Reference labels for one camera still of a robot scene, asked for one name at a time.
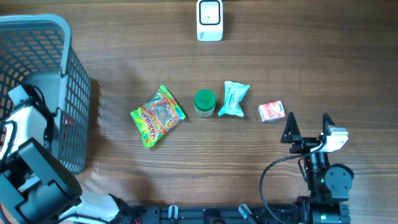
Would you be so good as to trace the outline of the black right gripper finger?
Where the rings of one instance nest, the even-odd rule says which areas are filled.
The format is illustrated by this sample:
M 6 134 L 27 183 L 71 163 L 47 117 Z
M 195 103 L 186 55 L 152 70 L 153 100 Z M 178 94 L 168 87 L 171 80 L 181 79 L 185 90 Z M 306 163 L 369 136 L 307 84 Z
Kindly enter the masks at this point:
M 301 141 L 301 133 L 293 112 L 290 112 L 287 117 L 287 123 L 282 133 L 280 142 L 285 144 L 291 144 L 294 142 Z
M 328 113 L 323 114 L 323 121 L 322 121 L 322 132 L 320 133 L 321 136 L 330 136 L 332 134 L 332 130 L 335 127 L 335 123 L 330 118 Z

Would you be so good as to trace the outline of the red white small carton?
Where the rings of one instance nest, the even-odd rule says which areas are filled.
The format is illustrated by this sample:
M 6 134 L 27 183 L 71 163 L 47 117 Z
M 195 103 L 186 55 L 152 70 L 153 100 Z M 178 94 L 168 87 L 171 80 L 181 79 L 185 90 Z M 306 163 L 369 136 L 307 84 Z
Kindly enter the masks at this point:
M 258 110 L 262 122 L 271 122 L 285 117 L 285 110 L 280 100 L 259 105 Z

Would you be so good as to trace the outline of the light blue tissue pack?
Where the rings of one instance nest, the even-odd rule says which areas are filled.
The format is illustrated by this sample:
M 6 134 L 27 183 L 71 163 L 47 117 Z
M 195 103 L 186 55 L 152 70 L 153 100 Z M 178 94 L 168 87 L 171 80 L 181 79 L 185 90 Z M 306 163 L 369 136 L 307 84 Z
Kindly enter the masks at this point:
M 218 112 L 218 116 L 224 114 L 243 117 L 244 112 L 239 103 L 243 100 L 249 90 L 249 85 L 243 85 L 232 81 L 224 82 L 224 105 Z

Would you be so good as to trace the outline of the green lid jar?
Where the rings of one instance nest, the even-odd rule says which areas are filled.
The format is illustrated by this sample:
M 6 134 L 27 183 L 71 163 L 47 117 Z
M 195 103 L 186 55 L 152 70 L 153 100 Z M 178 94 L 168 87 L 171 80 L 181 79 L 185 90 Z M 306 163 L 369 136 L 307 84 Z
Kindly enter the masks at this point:
M 197 115 L 209 117 L 215 111 L 216 96 L 211 90 L 199 90 L 194 97 L 194 107 Z

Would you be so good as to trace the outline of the green gummy worms bag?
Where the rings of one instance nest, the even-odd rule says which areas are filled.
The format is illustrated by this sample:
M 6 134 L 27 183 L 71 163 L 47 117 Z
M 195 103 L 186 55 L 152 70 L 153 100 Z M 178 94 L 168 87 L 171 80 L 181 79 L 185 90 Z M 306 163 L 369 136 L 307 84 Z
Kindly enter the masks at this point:
M 150 148 L 176 125 L 186 118 L 171 92 L 161 85 L 155 96 L 131 116 L 141 134 L 144 147 Z

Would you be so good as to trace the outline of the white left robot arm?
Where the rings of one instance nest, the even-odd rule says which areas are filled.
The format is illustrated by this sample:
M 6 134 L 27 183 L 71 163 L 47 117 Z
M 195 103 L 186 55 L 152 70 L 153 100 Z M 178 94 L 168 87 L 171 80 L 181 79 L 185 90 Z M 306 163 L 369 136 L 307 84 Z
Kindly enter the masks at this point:
M 131 223 L 124 201 L 81 187 L 75 176 L 44 148 L 48 118 L 19 105 L 2 124 L 1 203 L 19 223 Z

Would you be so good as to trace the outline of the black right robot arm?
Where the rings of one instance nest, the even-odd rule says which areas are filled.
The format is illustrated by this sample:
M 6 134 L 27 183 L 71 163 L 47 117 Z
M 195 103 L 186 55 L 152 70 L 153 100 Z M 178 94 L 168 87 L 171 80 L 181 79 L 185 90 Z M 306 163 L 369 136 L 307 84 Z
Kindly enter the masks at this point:
M 291 145 L 289 152 L 299 158 L 299 169 L 308 187 L 308 196 L 295 202 L 293 223 L 349 223 L 348 201 L 354 172 L 343 164 L 330 164 L 328 155 L 348 141 L 348 131 L 337 126 L 328 114 L 323 115 L 318 137 L 303 137 L 292 112 L 281 143 Z

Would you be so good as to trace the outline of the white barcode scanner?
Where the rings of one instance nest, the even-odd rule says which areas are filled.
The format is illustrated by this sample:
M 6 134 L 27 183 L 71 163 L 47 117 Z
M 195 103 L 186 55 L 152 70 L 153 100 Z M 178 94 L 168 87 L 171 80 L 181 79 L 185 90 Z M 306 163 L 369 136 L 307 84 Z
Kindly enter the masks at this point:
M 197 40 L 216 42 L 223 38 L 222 0 L 199 0 L 196 4 Z

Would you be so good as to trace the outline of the grey plastic shopping basket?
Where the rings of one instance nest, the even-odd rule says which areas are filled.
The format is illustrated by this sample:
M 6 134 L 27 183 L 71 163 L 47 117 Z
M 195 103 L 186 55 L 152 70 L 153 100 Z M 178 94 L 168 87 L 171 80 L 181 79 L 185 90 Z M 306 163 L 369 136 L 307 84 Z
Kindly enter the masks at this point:
M 91 80 L 72 47 L 72 30 L 57 15 L 1 17 L 1 119 L 14 103 L 8 93 L 20 84 L 36 86 L 54 115 L 50 150 L 70 172 L 86 164 Z

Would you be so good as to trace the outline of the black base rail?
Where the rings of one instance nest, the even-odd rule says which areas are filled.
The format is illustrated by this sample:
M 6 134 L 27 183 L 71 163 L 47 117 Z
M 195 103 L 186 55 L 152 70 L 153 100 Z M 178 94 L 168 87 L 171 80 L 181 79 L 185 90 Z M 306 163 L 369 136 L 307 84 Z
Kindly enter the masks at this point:
M 234 207 L 160 207 L 132 206 L 132 223 L 141 224 L 273 224 L 319 223 L 350 224 L 348 206 L 271 204 L 270 210 L 262 206 L 248 206 L 243 212 Z

